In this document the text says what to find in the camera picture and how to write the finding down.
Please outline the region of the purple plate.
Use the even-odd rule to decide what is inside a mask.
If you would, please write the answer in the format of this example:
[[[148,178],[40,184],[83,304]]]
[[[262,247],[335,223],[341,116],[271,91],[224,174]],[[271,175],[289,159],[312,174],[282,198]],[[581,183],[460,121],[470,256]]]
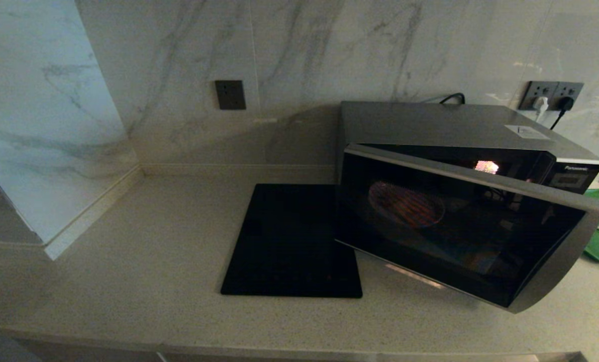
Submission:
[[[434,195],[377,181],[368,189],[373,210],[396,224],[414,229],[431,227],[444,218],[446,207]]]

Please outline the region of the black induction cooktop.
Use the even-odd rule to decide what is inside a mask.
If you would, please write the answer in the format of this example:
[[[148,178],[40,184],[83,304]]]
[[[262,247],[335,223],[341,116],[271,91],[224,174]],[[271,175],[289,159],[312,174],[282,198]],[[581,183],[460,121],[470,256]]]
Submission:
[[[336,190],[256,184],[221,294],[361,298],[355,251],[335,239]]]

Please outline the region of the white warning sticker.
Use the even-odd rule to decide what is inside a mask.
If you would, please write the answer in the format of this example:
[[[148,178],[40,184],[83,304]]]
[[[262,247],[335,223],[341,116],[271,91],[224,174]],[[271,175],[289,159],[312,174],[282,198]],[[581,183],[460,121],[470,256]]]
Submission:
[[[543,134],[541,131],[536,130],[530,126],[522,126],[522,125],[505,125],[505,127],[514,132],[518,137],[525,139],[535,139],[535,140],[548,140],[549,137]]]

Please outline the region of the dark single wall socket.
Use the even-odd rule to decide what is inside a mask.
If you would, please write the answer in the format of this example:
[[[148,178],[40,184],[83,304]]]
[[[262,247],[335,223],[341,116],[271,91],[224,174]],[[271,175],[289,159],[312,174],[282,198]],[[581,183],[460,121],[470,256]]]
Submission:
[[[219,110],[246,110],[244,83],[242,80],[215,80]]]

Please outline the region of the dark double wall socket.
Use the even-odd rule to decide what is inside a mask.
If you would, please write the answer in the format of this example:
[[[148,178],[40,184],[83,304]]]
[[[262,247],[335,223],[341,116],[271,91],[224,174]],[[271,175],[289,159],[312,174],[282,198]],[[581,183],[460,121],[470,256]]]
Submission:
[[[548,111],[560,110],[560,100],[570,97],[576,101],[583,86],[583,82],[529,81],[517,109],[522,111],[535,110],[533,105],[536,99],[545,97],[548,101]]]

